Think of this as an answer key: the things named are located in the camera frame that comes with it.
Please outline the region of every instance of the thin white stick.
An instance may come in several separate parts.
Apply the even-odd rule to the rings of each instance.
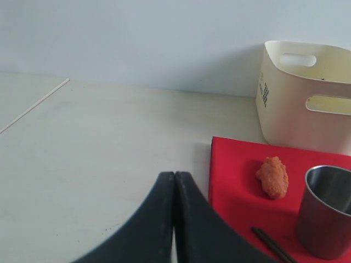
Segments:
[[[13,124],[15,124],[17,121],[19,121],[24,115],[29,113],[31,110],[33,110],[36,106],[38,106],[40,103],[42,103],[44,100],[46,100],[48,97],[53,95],[55,92],[57,92],[61,87],[63,87],[68,81],[70,81],[69,78],[65,79],[62,83],[60,83],[56,88],[54,88],[51,92],[46,94],[44,97],[42,97],[40,100],[38,100],[36,103],[34,103],[32,106],[30,106],[25,112],[23,112],[21,115],[19,115],[16,119],[11,121],[9,124],[7,124],[4,128],[0,130],[0,134],[2,134],[4,131],[6,131],[8,128],[10,128]]]

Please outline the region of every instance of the basket handle hole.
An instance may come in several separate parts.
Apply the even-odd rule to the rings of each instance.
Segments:
[[[313,55],[284,53],[280,56],[280,63],[291,66],[312,67],[316,62],[317,58]]]
[[[351,116],[351,99],[313,95],[307,99],[306,108],[310,111]]]

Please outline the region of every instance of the red cloth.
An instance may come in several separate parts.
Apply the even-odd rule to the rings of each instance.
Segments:
[[[255,173],[265,157],[278,156],[286,166],[289,187],[284,198],[270,200]],[[296,240],[293,227],[305,188],[306,171],[316,165],[351,169],[351,156],[213,138],[208,200],[219,215],[261,251],[277,257],[252,232],[262,228],[298,262],[326,262],[309,254]],[[332,263],[351,262],[351,249]]]

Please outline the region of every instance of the cup rim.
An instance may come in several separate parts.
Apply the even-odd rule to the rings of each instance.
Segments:
[[[315,170],[315,169],[319,169],[319,168],[323,168],[323,167],[331,167],[331,168],[337,168],[339,170],[344,170],[344,171],[347,171],[350,173],[350,176],[351,176],[351,170],[349,169],[346,169],[346,168],[342,168],[342,167],[339,167],[339,166],[335,166],[335,165],[317,165],[317,166],[313,166],[311,168],[309,168],[307,170],[307,172],[305,173],[305,187],[306,189],[310,192],[310,194],[312,196],[314,196],[316,198],[317,201],[319,201],[320,203],[322,203],[323,205],[329,207],[330,209],[334,210],[335,212],[339,213],[339,214],[342,214],[342,215],[345,215],[347,216],[348,218],[351,218],[351,215],[350,214],[346,214],[344,212],[341,212],[339,211],[338,209],[335,209],[334,207],[328,205],[327,203],[323,202],[318,196],[316,196],[316,194],[312,191],[312,189],[309,187],[308,183],[307,183],[307,176],[308,174],[312,171],[312,170]]]

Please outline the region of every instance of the white wall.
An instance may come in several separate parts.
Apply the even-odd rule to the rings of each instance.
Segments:
[[[255,96],[264,41],[350,26],[348,0],[0,0],[0,71]]]

